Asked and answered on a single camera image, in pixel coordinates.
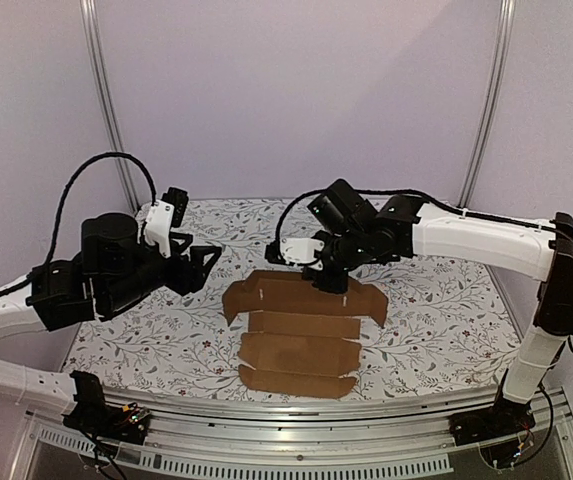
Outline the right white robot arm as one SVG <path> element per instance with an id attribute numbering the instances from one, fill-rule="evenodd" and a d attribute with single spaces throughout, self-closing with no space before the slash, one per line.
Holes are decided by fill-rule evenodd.
<path id="1" fill-rule="evenodd" d="M 443 204 L 404 190 L 375 208 L 362 192 L 339 179 L 309 204 L 323 231 L 310 239 L 282 241 L 289 261 L 312 270 L 328 293 L 347 288 L 349 272 L 396 258 L 436 256 L 503 268 L 539 282 L 538 306 L 516 358 L 501 384 L 499 401 L 483 427 L 503 436 L 518 424 L 521 405 L 533 397 L 565 340 L 573 335 L 573 218 L 551 221 L 494 216 Z"/>

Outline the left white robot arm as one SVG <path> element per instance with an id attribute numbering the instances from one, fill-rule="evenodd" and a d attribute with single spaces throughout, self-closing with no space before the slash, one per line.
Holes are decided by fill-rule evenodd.
<path id="1" fill-rule="evenodd" d="M 0 289 L 0 339 L 56 331 L 87 321 L 109 321 L 166 287 L 180 295 L 201 290 L 222 254 L 195 246 L 189 234 L 163 221 L 151 241 L 136 220 L 108 213 L 81 226 L 81 250 L 71 260 L 47 261 L 24 279 Z M 94 434 L 114 426 L 101 382 L 0 360 L 0 395 L 77 419 Z"/>

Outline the brown cardboard box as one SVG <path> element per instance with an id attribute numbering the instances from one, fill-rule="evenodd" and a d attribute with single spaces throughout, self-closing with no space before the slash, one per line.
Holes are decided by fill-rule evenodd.
<path id="1" fill-rule="evenodd" d="M 383 327 L 388 298 L 376 286 L 348 281 L 344 294 L 317 290 L 300 274 L 253 271 L 222 295 L 228 325 L 244 313 L 238 368 L 249 389 L 339 399 L 357 384 L 361 320 Z"/>

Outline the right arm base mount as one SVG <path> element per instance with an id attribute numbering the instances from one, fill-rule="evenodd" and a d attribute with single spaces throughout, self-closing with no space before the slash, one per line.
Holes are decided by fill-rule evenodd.
<path id="1" fill-rule="evenodd" d="M 448 417 L 449 433 L 457 446 L 484 442 L 533 428 L 536 423 L 530 402 L 516 403 L 503 393 L 504 383 L 493 403 L 484 408 L 455 413 Z"/>

